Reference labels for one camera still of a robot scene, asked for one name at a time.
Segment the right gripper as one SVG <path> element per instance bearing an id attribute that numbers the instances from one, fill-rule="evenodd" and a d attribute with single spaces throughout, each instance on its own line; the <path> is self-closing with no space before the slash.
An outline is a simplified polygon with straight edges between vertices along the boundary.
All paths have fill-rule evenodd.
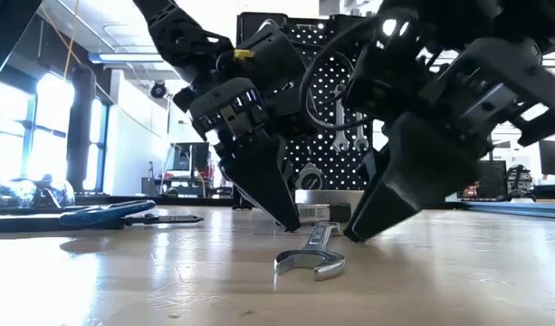
<path id="1" fill-rule="evenodd" d="M 529 146 L 555 134 L 555 74 L 530 38 L 479 38 L 419 92 L 465 135 L 510 122 Z M 367 187 L 343 234 L 364 243 L 441 203 L 479 177 L 481 140 L 439 128 L 413 113 L 388 130 L 388 164 Z"/>

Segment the black aluminium table frame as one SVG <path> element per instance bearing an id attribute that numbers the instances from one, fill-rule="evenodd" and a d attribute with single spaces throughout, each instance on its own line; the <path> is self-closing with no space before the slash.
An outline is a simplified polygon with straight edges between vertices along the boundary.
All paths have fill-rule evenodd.
<path id="1" fill-rule="evenodd" d="M 77 206 L 106 206 L 128 201 L 153 200 L 160 206 L 222 206 L 231 207 L 240 203 L 235 198 L 178 198 L 178 197 L 120 197 L 120 196 L 77 196 Z M 555 218 L 555 203 L 512 203 L 512 202 L 441 202 L 425 206 L 426 210 L 463 210 L 495 213 L 512 216 Z"/>

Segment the black mesh box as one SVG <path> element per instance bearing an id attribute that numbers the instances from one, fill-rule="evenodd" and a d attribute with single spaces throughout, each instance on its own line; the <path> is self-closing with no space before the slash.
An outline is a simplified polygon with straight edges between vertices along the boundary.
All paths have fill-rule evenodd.
<path id="1" fill-rule="evenodd" d="M 496 198 L 507 193 L 507 167 L 504 160 L 480 160 L 477 194 L 480 198 Z"/>

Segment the white tape roll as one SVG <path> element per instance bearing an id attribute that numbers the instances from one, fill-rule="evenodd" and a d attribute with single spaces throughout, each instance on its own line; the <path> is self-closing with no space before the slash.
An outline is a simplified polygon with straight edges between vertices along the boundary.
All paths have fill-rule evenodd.
<path id="1" fill-rule="evenodd" d="M 347 204 L 350 207 L 350 211 L 354 212 L 363 194 L 364 194 L 363 190 L 298 189 L 295 191 L 294 196 L 295 196 L 295 202 L 297 204 L 308 204 L 308 205 Z"/>

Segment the silver combination wrench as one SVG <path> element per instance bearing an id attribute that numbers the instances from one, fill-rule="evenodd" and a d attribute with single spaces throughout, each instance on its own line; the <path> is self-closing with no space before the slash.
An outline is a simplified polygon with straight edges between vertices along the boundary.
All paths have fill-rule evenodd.
<path id="1" fill-rule="evenodd" d="M 342 83 L 338 84 L 334 90 L 335 95 L 337 97 L 336 107 L 335 107 L 337 126 L 343 125 L 345 123 L 344 108 L 343 108 L 343 105 L 341 104 L 341 97 L 344 91 L 345 91 L 345 86 Z M 340 153 L 343 150 L 349 149 L 349 141 L 347 140 L 345 136 L 345 131 L 343 129 L 337 130 L 335 132 L 335 137 L 332 143 L 332 147 L 338 153 Z"/>
<path id="2" fill-rule="evenodd" d="M 304 247 L 276 255 L 274 272 L 284 275 L 294 269 L 308 269 L 312 270 L 313 280 L 316 282 L 342 275 L 346 270 L 345 257 L 328 249 L 330 238 L 339 232 L 340 223 L 316 223 Z"/>
<path id="3" fill-rule="evenodd" d="M 353 141 L 353 146 L 356 151 L 367 151 L 369 142 L 364 133 L 364 125 L 360 124 L 356 127 L 356 138 Z"/>

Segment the black building pillar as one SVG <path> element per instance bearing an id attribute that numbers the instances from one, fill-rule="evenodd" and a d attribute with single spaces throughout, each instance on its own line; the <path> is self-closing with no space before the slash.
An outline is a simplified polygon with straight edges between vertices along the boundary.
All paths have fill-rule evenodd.
<path id="1" fill-rule="evenodd" d="M 96 75 L 93 70 L 77 64 L 72 69 L 74 100 L 70 109 L 67 134 L 67 181 L 75 192 L 83 191 L 90 146 L 91 108 L 96 95 Z"/>

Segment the long ceiling light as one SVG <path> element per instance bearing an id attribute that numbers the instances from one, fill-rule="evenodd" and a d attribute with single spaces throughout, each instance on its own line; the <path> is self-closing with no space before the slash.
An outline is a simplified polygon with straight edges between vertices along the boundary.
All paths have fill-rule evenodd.
<path id="1" fill-rule="evenodd" d="M 158 53 L 90 53 L 89 60 L 94 63 L 154 63 L 163 62 Z"/>

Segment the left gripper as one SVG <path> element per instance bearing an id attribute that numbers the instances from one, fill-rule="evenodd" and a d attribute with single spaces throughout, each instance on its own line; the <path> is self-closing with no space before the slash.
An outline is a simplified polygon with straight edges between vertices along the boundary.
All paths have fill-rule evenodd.
<path id="1" fill-rule="evenodd" d="M 247 79 L 232 79 L 197 97 L 188 114 L 197 134 L 222 158 L 220 168 L 242 197 L 273 217 L 287 231 L 301 227 L 288 184 L 291 164 L 285 139 L 310 136 L 298 88 L 260 92 Z"/>

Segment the black handled hand tool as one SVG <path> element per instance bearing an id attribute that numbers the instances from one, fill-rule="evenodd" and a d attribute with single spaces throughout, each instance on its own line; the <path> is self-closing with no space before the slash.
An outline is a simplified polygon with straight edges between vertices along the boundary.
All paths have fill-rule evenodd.
<path id="1" fill-rule="evenodd" d="M 63 225 L 58 216 L 6 216 L 0 218 L 0 233 L 38 233 L 77 230 L 120 230 L 133 225 L 195 224 L 204 220 L 201 216 L 168 215 L 124 216 L 117 219 L 94 222 L 87 225 Z"/>

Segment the clear safety glasses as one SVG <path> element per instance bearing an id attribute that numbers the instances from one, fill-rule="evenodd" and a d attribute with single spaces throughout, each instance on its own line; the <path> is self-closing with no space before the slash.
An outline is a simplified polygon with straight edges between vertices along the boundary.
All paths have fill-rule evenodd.
<path id="1" fill-rule="evenodd" d="M 75 205 L 75 192 L 66 180 L 0 180 L 0 208 L 64 208 Z"/>

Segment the black computer monitor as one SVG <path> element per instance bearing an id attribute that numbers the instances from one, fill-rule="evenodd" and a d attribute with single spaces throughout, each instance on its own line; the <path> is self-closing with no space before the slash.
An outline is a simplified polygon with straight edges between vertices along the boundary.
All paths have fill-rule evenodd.
<path id="1" fill-rule="evenodd" d="M 555 141 L 541 140 L 539 142 L 541 155 L 541 173 L 555 176 Z"/>
<path id="2" fill-rule="evenodd" d="M 207 142 L 184 142 L 174 145 L 173 170 L 202 172 L 209 165 L 210 151 Z"/>

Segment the black perforated peg board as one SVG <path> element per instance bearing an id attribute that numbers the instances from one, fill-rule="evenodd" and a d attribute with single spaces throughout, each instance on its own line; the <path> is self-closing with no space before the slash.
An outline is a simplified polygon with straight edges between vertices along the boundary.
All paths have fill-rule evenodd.
<path id="1" fill-rule="evenodd" d="M 305 64 L 311 64 L 321 48 L 337 34 L 358 21 L 357 16 L 335 14 L 326 19 L 289 17 L 281 27 L 301 54 Z M 309 89 L 308 107 L 319 120 L 336 121 L 336 104 L 332 101 L 335 87 L 346 85 L 357 63 L 364 40 L 346 41 L 336 51 L 320 61 L 314 71 Z M 287 142 L 286 158 L 292 163 L 294 176 L 309 162 L 316 165 L 325 178 L 323 190 L 363 190 L 367 182 L 357 175 L 356 169 L 365 151 L 356 151 L 353 141 L 356 129 L 345 130 L 349 149 L 336 152 L 332 143 L 336 131 L 319 129 L 311 136 Z"/>

